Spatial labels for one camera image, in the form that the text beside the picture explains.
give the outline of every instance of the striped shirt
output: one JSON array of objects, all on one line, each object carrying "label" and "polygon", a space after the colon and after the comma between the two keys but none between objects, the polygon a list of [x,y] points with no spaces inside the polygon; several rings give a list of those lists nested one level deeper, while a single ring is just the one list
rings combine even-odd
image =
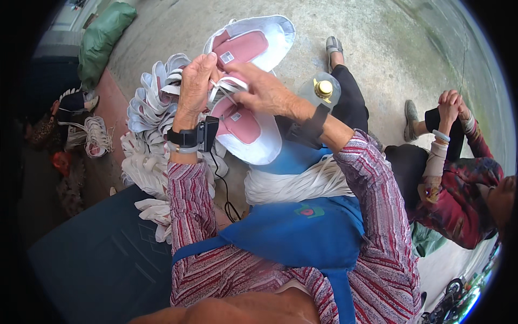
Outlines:
[{"label": "striped shirt", "polygon": [[[334,155],[359,200],[365,244],[348,273],[356,321],[409,322],[421,306],[417,258],[403,198],[383,163],[376,142],[356,131]],[[172,254],[187,244],[216,236],[214,205],[206,165],[169,163]],[[171,306],[188,307],[207,298],[243,292],[274,292],[296,278],[313,296],[321,323],[338,323],[329,280],[313,267],[288,268],[232,245],[184,258],[172,267]]]}]

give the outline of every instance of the blue apron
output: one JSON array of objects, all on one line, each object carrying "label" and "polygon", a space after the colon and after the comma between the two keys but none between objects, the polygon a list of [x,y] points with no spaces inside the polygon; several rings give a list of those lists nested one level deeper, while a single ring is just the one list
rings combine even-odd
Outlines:
[{"label": "blue apron", "polygon": [[178,249],[172,263],[233,244],[289,267],[315,267],[331,283],[340,323],[355,323],[347,271],[356,265],[363,234],[355,197],[256,205],[245,219],[229,225],[218,236]]}]

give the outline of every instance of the green bag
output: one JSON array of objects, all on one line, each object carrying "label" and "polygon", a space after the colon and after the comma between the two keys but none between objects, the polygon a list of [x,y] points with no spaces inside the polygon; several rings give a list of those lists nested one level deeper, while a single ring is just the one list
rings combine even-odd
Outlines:
[{"label": "green bag", "polygon": [[84,90],[91,90],[99,83],[113,46],[136,16],[137,9],[127,3],[114,2],[88,26],[77,68]]},{"label": "green bag", "polygon": [[418,222],[410,224],[412,233],[412,252],[417,257],[429,256],[443,246],[447,238],[432,229],[424,227]]}]

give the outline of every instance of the barcode sticker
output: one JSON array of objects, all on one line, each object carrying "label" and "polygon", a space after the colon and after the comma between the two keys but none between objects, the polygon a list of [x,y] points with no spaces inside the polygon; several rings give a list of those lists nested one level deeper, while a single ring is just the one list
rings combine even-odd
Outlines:
[{"label": "barcode sticker", "polygon": [[241,118],[241,114],[237,112],[230,116],[230,118],[232,118],[233,121],[238,121],[238,119]]},{"label": "barcode sticker", "polygon": [[220,59],[223,61],[223,63],[227,64],[234,59],[234,56],[230,52],[225,52],[221,54]]}]

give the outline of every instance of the black watch strap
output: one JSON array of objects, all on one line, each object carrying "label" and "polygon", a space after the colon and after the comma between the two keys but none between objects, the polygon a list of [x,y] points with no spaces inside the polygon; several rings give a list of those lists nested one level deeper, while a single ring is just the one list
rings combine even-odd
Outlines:
[{"label": "black watch strap", "polygon": [[181,148],[191,148],[198,145],[198,128],[193,130],[182,130],[180,133],[172,131],[172,128],[167,131],[167,140]]},{"label": "black watch strap", "polygon": [[307,134],[308,138],[319,138],[324,132],[322,128],[327,118],[327,114],[331,109],[324,104],[320,104],[315,111],[315,114],[311,119],[307,119],[304,124],[300,127],[300,130]]},{"label": "black watch strap", "polygon": [[315,150],[320,150],[323,145],[320,142],[320,135],[324,132],[323,125],[327,118],[327,114],[331,109],[326,105],[320,104],[311,119],[307,119],[301,126],[293,123],[286,134],[286,139],[292,142],[300,143],[302,145],[311,147]]}]

